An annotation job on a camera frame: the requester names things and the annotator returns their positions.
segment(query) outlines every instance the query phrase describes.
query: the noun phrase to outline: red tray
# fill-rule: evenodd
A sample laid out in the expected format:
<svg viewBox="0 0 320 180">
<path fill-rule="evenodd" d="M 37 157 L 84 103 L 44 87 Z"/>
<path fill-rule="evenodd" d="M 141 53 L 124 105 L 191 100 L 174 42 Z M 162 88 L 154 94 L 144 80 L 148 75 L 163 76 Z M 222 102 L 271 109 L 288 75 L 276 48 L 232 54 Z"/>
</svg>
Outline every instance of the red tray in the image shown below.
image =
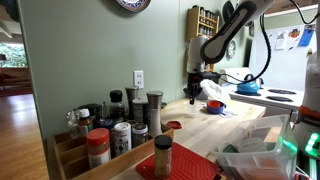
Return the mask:
<svg viewBox="0 0 320 180">
<path fill-rule="evenodd" d="M 136 166 L 136 171 L 145 179 L 157 179 L 154 175 L 154 155 L 139 163 Z M 166 180 L 212 180 L 217 174 L 218 166 L 216 164 L 177 143 L 173 143 L 171 174 Z"/>
</svg>

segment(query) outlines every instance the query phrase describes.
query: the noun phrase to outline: black cable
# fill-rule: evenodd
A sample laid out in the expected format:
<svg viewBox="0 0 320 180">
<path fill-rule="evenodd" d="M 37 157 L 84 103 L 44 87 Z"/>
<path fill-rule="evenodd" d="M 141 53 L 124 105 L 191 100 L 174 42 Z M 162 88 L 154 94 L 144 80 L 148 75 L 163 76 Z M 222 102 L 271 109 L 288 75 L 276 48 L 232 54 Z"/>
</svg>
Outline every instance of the black cable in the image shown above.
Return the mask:
<svg viewBox="0 0 320 180">
<path fill-rule="evenodd" d="M 306 22 L 305 19 L 304 19 L 303 14 L 302 14 L 302 12 L 301 12 L 301 10 L 300 10 L 300 8 L 299 8 L 299 6 L 297 5 L 297 3 L 295 3 L 293 0 L 289 0 L 289 1 L 292 2 L 292 3 L 294 4 L 294 6 L 297 8 L 297 10 L 298 10 L 298 12 L 299 12 L 299 15 L 300 15 L 300 17 L 301 17 L 301 19 L 302 19 L 302 21 L 303 21 L 304 24 L 311 24 L 311 23 L 313 23 L 313 22 L 320 16 L 320 13 L 317 13 L 317 14 L 314 16 L 314 18 L 313 18 L 312 21 Z M 235 77 L 233 77 L 233 76 L 230 76 L 230 75 L 228 75 L 228 74 L 221 74 L 221 75 L 227 75 L 227 76 L 229 76 L 229 77 L 231 77 L 231 78 L 233 78 L 233 79 L 241 82 L 241 83 L 238 83 L 238 84 L 236 84 L 236 83 L 231 83 L 231 82 L 228 82 L 228 81 L 225 80 L 225 79 L 220 78 L 221 80 L 223 80 L 223 81 L 225 81 L 225 82 L 227 82 L 227 83 L 229 83 L 229 84 L 234 84 L 234 85 L 245 84 L 245 83 L 249 83 L 249 82 L 252 82 L 252 81 L 257 80 L 257 79 L 260 78 L 260 77 L 262 76 L 262 74 L 267 70 L 267 68 L 268 68 L 268 66 L 269 66 L 269 64 L 270 64 L 270 60 L 271 60 L 271 45 L 270 45 L 270 41 L 269 41 L 269 39 L 268 39 L 268 35 L 267 35 L 267 33 L 266 33 L 266 31 L 265 31 L 265 27 L 264 27 L 264 14 L 262 14 L 262 15 L 260 16 L 260 27 L 261 27 L 262 34 L 263 34 L 263 37 L 264 37 L 264 39 L 265 39 L 265 42 L 266 42 L 266 45 L 267 45 L 267 49 L 268 49 L 267 61 L 266 61 L 266 64 L 265 64 L 264 68 L 262 69 L 262 71 L 261 71 L 256 77 L 254 77 L 254 78 L 251 79 L 251 80 L 247 80 L 247 81 L 239 80 L 239 79 L 237 79 L 237 78 L 235 78 Z"/>
<path fill-rule="evenodd" d="M 297 10 L 298 10 L 298 12 L 299 12 L 299 15 L 300 15 L 300 17 L 301 17 L 301 19 L 302 19 L 302 21 L 303 21 L 304 24 L 311 24 L 311 23 L 313 23 L 313 22 L 320 16 L 320 14 L 317 13 L 317 14 L 314 16 L 313 20 L 311 20 L 310 22 L 306 22 L 306 20 L 304 19 L 304 16 L 303 16 L 303 14 L 302 14 L 302 12 L 301 12 L 300 7 L 298 6 L 298 4 L 297 4 L 296 2 L 294 2 L 293 0 L 289 0 L 289 1 L 292 2 L 292 4 L 297 8 Z"/>
<path fill-rule="evenodd" d="M 239 80 L 239 79 L 237 79 L 237 78 L 235 78 L 235 77 L 233 77 L 231 75 L 228 75 L 228 74 L 221 74 L 221 75 L 227 75 L 227 76 L 239 81 L 240 83 L 236 84 L 236 83 L 228 82 L 227 80 L 220 78 L 222 81 L 228 82 L 229 84 L 233 84 L 233 85 L 240 85 L 240 84 L 249 83 L 249 82 L 255 81 L 258 78 L 260 78 L 262 76 L 262 74 L 268 69 L 269 64 L 270 64 L 270 60 L 271 60 L 271 45 L 270 45 L 270 41 L 269 41 L 267 32 L 266 32 L 265 27 L 264 27 L 264 14 L 262 14 L 260 16 L 260 26 L 261 26 L 262 34 L 263 34 L 264 40 L 265 40 L 266 45 L 267 45 L 267 50 L 268 50 L 267 61 L 266 61 L 265 66 L 263 67 L 262 71 L 256 77 L 254 77 L 254 78 L 252 78 L 250 80 L 247 80 L 247 81 L 246 80 Z"/>
</svg>

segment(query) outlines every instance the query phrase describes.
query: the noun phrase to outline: spice rack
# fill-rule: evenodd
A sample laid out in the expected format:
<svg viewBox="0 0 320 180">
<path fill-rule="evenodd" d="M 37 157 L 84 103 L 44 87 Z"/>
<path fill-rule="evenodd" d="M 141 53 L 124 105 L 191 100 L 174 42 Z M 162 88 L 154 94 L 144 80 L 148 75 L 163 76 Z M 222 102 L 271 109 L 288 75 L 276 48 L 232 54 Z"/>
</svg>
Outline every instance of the spice rack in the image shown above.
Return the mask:
<svg viewBox="0 0 320 180">
<path fill-rule="evenodd" d="M 164 135 L 173 138 L 174 130 L 161 125 Z M 49 138 L 52 144 L 58 173 L 66 179 L 110 179 L 154 152 L 154 139 L 149 140 L 125 154 L 117 156 L 105 164 L 90 169 L 86 145 L 78 139 L 71 139 L 70 133 L 62 133 Z"/>
<path fill-rule="evenodd" d="M 218 32 L 219 16 L 208 16 L 206 12 L 202 13 L 200 7 L 195 6 L 188 10 L 187 23 L 187 41 L 190 41 L 195 36 L 212 38 Z"/>
</svg>

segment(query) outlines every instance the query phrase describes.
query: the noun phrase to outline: wooden floor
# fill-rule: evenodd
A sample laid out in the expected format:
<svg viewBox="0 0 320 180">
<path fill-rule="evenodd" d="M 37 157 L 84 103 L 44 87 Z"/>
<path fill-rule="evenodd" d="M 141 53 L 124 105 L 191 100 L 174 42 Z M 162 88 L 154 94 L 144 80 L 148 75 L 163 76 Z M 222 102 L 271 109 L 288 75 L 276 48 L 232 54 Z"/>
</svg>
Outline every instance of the wooden floor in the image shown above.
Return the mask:
<svg viewBox="0 0 320 180">
<path fill-rule="evenodd" d="M 49 179 L 32 94 L 0 98 L 0 179 Z"/>
</svg>

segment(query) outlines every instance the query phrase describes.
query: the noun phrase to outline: electrical outlet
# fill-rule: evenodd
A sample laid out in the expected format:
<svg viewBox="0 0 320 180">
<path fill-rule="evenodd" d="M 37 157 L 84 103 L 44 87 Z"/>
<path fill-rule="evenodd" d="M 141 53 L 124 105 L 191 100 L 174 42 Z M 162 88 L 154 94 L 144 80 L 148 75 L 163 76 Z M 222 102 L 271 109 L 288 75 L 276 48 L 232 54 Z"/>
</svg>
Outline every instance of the electrical outlet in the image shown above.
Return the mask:
<svg viewBox="0 0 320 180">
<path fill-rule="evenodd" d="M 143 89 L 144 87 L 144 76 L 143 71 L 133 71 L 133 85 L 138 86 L 139 89 Z"/>
</svg>

